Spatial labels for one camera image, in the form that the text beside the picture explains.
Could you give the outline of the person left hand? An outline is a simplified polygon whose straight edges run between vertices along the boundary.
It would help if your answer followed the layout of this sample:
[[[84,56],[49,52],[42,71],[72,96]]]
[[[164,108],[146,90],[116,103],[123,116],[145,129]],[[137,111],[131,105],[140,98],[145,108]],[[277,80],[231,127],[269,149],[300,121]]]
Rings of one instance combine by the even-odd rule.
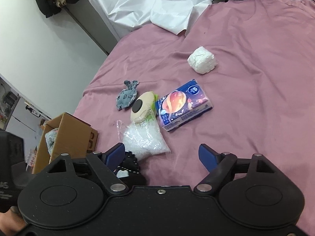
[[[0,230],[1,235],[16,235],[26,227],[26,222],[21,216],[20,210],[16,206],[12,206],[7,212],[1,213]]]

